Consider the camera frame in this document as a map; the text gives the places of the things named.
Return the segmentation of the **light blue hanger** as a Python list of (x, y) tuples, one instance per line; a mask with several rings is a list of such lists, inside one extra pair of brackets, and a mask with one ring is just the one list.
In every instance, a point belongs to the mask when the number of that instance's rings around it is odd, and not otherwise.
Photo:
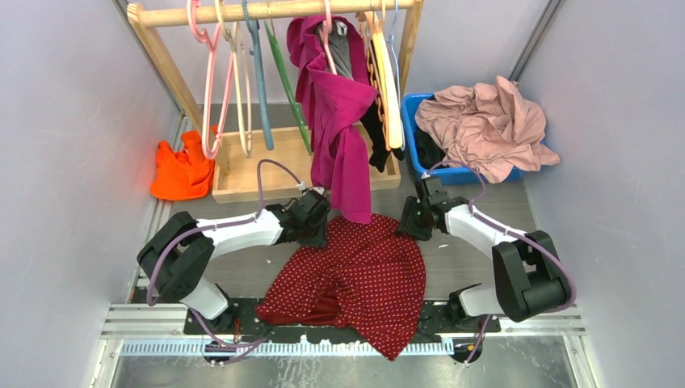
[(389, 45), (390, 52), (393, 57), (393, 64), (394, 64), (394, 83), (395, 83), (395, 91), (397, 95), (397, 101), (400, 103), (401, 101), (401, 85), (400, 85), (400, 66), (399, 66), (399, 60), (398, 60), (398, 55), (395, 47), (395, 37), (396, 37), (396, 25), (397, 25), (397, 16), (399, 13), (399, 1), (395, 0), (394, 3), (394, 14), (393, 14), (393, 20), (391, 22), (391, 27), (390, 27), (390, 35), (389, 38), (386, 39), (386, 43)]

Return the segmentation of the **magenta skirt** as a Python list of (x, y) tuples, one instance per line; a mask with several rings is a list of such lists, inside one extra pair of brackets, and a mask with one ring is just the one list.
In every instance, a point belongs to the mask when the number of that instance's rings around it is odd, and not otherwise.
[(356, 123), (368, 111), (377, 92), (366, 71), (364, 42), (342, 16), (334, 21), (346, 29), (351, 76), (332, 74), (315, 32), (324, 15), (296, 17), (288, 25), (287, 49), (299, 70), (296, 101), (301, 104), (311, 132), (314, 185), (330, 192), (333, 208), (349, 221), (371, 221), (371, 184), (368, 148)]

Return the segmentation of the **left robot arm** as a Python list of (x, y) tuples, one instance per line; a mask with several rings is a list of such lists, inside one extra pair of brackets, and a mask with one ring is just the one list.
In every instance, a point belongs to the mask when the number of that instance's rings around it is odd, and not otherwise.
[(205, 276), (210, 261), (250, 247), (297, 243), (324, 247), (330, 202), (309, 189), (286, 205), (238, 217), (196, 219), (174, 214), (137, 255), (149, 279), (146, 301), (182, 303), (217, 334), (230, 331), (237, 313), (228, 294)]

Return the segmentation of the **black skirt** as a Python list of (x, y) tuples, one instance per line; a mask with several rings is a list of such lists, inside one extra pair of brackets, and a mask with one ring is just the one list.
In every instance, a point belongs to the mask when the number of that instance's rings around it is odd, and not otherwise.
[(372, 142), (372, 153), (368, 160), (372, 167), (375, 167), (380, 173), (384, 173), (385, 164), (390, 154), (393, 154), (399, 161), (405, 158), (405, 152), (401, 149), (386, 150), (382, 123), (378, 115), (378, 104), (376, 102), (369, 106), (366, 113), (359, 120)]

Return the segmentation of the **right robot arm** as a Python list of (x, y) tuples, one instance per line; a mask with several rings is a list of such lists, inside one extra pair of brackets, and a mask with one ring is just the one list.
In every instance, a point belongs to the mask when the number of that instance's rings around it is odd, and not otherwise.
[(437, 177), (426, 175), (414, 187), (398, 233), (428, 241), (438, 230), (467, 242), (493, 266), (493, 285), (470, 285), (449, 294), (446, 319), (454, 329), (470, 331), (480, 318), (499, 314), (520, 323), (573, 305), (576, 289), (549, 234), (506, 226), (477, 209), (474, 200), (450, 196)]

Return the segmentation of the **red dotted garment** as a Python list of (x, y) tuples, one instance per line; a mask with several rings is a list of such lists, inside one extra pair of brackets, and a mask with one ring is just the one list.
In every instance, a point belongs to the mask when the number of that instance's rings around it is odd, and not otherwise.
[(418, 244), (397, 234), (397, 220), (368, 224), (336, 217), (325, 247), (300, 247), (255, 312), (272, 326), (353, 328), (393, 361), (411, 342), (422, 311), (427, 274)]

